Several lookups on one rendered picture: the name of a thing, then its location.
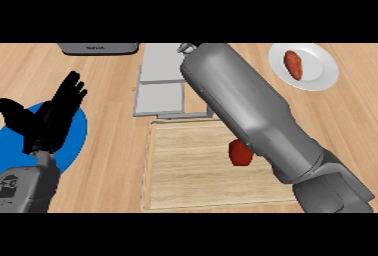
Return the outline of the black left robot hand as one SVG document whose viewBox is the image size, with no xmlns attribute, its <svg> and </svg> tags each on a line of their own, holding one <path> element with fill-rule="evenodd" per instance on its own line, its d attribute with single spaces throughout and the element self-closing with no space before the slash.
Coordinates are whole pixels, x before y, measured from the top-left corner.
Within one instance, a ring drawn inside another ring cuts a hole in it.
<svg viewBox="0 0 378 256">
<path fill-rule="evenodd" d="M 87 95 L 79 74 L 70 71 L 53 98 L 32 113 L 16 101 L 0 98 L 5 127 L 23 136 L 23 153 L 56 152 L 63 145 L 73 115 Z"/>
</svg>

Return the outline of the grey tiered shelf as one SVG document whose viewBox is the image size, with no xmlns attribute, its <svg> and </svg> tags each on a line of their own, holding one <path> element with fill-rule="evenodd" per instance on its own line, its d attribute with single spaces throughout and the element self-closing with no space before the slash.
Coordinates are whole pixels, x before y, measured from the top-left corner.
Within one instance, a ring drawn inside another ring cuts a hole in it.
<svg viewBox="0 0 378 256">
<path fill-rule="evenodd" d="M 138 68 L 132 116 L 159 119 L 211 118 L 212 110 L 184 112 L 184 79 L 180 64 L 184 55 L 178 43 L 146 43 Z"/>
</svg>

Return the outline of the pale wooden tray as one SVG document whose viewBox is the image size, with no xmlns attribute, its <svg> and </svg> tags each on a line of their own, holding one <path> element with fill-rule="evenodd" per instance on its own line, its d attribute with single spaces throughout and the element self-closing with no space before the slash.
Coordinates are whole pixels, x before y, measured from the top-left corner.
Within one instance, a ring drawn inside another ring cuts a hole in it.
<svg viewBox="0 0 378 256">
<path fill-rule="evenodd" d="M 264 158 L 246 166 L 228 159 L 234 135 L 217 119 L 149 123 L 140 208 L 149 212 L 211 210 L 296 202 Z"/>
</svg>

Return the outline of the red tomato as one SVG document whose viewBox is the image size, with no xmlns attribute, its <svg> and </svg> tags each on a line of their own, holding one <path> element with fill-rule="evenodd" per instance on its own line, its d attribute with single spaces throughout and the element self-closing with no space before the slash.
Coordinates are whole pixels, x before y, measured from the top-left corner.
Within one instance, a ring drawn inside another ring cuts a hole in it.
<svg viewBox="0 0 378 256">
<path fill-rule="evenodd" d="M 240 140 L 228 143 L 228 158 L 234 166 L 248 166 L 252 161 L 253 152 L 245 147 Z"/>
</svg>

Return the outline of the blue round plate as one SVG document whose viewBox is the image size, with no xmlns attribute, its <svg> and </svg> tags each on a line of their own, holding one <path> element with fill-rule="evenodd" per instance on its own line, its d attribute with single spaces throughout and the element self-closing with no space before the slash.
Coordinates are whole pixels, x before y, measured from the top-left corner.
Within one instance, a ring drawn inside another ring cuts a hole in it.
<svg viewBox="0 0 378 256">
<path fill-rule="evenodd" d="M 23 136 L 14 132 L 7 124 L 22 113 L 23 106 L 10 99 L 0 98 L 0 115 L 4 125 L 0 127 L 0 174 L 8 168 L 33 166 L 36 159 L 23 153 Z M 87 118 L 82 109 L 76 110 L 62 148 L 53 153 L 60 172 L 69 168 L 81 152 L 87 137 Z"/>
</svg>

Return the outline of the dark grey appliance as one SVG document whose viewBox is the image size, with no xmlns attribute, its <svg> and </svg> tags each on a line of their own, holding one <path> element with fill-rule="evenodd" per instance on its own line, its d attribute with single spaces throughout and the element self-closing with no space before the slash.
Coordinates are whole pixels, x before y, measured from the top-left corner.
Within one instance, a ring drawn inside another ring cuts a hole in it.
<svg viewBox="0 0 378 256">
<path fill-rule="evenodd" d="M 137 43 L 59 43 L 57 46 L 72 56 L 128 55 L 138 50 Z"/>
</svg>

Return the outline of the reddish brown sweet potato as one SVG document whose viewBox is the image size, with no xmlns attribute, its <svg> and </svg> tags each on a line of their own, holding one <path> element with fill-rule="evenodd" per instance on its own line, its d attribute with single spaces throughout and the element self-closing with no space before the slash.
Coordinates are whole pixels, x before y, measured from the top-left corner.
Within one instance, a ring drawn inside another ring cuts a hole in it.
<svg viewBox="0 0 378 256">
<path fill-rule="evenodd" d="M 302 78 L 302 65 L 299 55 L 287 50 L 283 55 L 283 65 L 292 78 L 299 81 Z"/>
</svg>

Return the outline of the white round plate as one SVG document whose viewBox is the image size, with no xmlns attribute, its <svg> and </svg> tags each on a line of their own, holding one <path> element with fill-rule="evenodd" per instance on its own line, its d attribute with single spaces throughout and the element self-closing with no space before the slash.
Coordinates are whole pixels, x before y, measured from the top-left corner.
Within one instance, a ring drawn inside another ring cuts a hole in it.
<svg viewBox="0 0 378 256">
<path fill-rule="evenodd" d="M 283 64 L 292 51 L 301 59 L 302 76 L 295 80 Z M 307 91 L 329 89 L 338 80 L 339 70 L 327 51 L 314 43 L 276 43 L 268 49 L 268 64 L 277 77 L 295 88 Z"/>
</svg>

